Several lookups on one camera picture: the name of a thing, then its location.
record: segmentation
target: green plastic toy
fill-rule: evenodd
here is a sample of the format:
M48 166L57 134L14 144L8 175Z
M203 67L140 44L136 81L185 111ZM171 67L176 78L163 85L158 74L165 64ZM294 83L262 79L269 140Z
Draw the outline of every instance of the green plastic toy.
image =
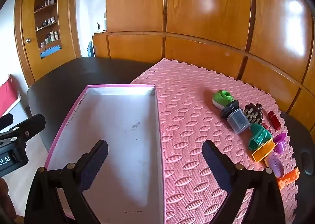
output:
M213 105L221 110L233 100L233 96L228 91L217 91L212 97Z
M251 151L255 151L261 146L261 144L266 143L272 138L272 135L267 131L261 124L253 123L250 126L250 130L253 134L253 137L248 142L248 148Z

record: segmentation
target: purple toy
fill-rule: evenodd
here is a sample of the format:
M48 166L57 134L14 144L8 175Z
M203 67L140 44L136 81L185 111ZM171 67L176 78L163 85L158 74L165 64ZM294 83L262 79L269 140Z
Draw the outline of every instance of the purple toy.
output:
M281 178L284 175L284 168L280 159L272 151L264 159L267 167L273 170L273 173L277 178Z
M287 134L286 133L280 133L276 137L273 138L274 144L277 144L276 147L274 148L274 151L277 152L278 154L282 154L284 151L284 139L286 138Z

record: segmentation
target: purple cup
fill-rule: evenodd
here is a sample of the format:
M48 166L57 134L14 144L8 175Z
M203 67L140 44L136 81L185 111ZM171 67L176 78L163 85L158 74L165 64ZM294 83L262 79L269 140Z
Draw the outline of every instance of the purple cup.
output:
M277 135L276 137L273 138L273 143L278 144L278 143L284 141L286 136L287 136L286 133L280 133L279 135Z
M286 133L280 133L276 137L273 138L273 143L277 144L274 148L274 151L278 154L282 154L284 151L284 139L287 137Z
M277 145L276 145L276 147L273 149L275 152L277 152L278 154L282 154L283 153L283 151L284 151L284 145L283 145L283 141L282 142L280 142L280 143L278 143Z

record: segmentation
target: red cushion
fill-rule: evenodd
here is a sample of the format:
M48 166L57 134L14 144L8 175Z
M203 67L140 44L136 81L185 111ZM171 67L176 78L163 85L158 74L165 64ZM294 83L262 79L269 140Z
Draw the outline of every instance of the red cushion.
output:
M17 93L11 77L0 86L0 116L17 100Z

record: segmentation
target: wooden floor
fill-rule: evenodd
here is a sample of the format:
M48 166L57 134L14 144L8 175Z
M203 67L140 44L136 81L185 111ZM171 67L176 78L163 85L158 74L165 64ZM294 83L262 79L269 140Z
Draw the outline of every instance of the wooden floor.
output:
M39 134L26 142L26 154L29 159L28 164L3 177L9 186L9 195L16 214L20 216L24 216L27 196L35 172L39 167L44 166L48 155Z

